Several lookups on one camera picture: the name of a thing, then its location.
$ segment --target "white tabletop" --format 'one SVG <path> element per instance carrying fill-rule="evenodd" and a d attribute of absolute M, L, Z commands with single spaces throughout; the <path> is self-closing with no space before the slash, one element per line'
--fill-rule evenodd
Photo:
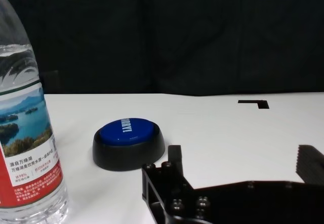
<path fill-rule="evenodd" d="M 239 99 L 267 100 L 270 109 Z M 194 188 L 301 181 L 295 173 L 298 145 L 324 153 L 324 93 L 46 95 L 46 101 L 71 199 L 70 224 L 154 223 L 142 200 L 141 170 L 110 172 L 93 163 L 94 133 L 117 119 L 157 123 L 166 144 L 181 145 L 184 175 Z"/>

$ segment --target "bottle label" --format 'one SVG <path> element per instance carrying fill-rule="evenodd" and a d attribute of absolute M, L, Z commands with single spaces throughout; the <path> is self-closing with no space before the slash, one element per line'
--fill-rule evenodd
<path fill-rule="evenodd" d="M 63 179 L 42 85 L 0 96 L 0 208 L 31 204 Z"/>

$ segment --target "black fabric backdrop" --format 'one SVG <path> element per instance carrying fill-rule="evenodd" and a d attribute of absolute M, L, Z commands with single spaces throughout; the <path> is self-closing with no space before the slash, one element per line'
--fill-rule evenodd
<path fill-rule="evenodd" d="M 324 0 L 9 0 L 60 93 L 324 90 Z"/>

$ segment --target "water bottle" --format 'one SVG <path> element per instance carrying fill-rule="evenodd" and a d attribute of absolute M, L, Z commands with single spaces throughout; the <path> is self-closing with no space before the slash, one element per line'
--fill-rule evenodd
<path fill-rule="evenodd" d="M 8 0 L 0 0 L 0 223 L 60 223 L 68 195 L 37 63 Z"/>

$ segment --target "bolt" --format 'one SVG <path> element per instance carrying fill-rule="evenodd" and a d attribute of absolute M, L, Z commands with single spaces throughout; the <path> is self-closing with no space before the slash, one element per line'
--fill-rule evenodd
<path fill-rule="evenodd" d="M 176 211 L 183 210 L 184 205 L 182 204 L 182 200 L 181 199 L 174 199 L 172 204 L 171 204 L 171 208 L 173 210 L 176 210 Z"/>
<path fill-rule="evenodd" d="M 208 207 L 210 207 L 210 205 L 211 205 L 211 203 L 207 197 L 200 196 L 197 200 L 197 206 L 199 208 L 208 208 Z"/>
<path fill-rule="evenodd" d="M 154 169 L 155 168 L 155 164 L 153 164 L 153 163 L 147 163 L 147 164 L 144 165 L 144 168 L 146 170 Z"/>
<path fill-rule="evenodd" d="M 170 167 L 172 167 L 172 163 L 171 162 L 162 162 L 162 167 L 163 168 L 170 168 Z"/>
<path fill-rule="evenodd" d="M 254 181 L 249 181 L 248 182 L 248 188 L 249 189 L 254 189 Z"/>
<path fill-rule="evenodd" d="M 203 220 L 205 218 L 205 210 L 204 209 L 196 209 L 195 218 Z"/>
<path fill-rule="evenodd" d="M 292 184 L 292 182 L 287 182 L 287 183 L 286 183 L 286 188 L 287 188 L 287 189 L 292 189 L 292 188 L 293 188 L 293 184 Z"/>

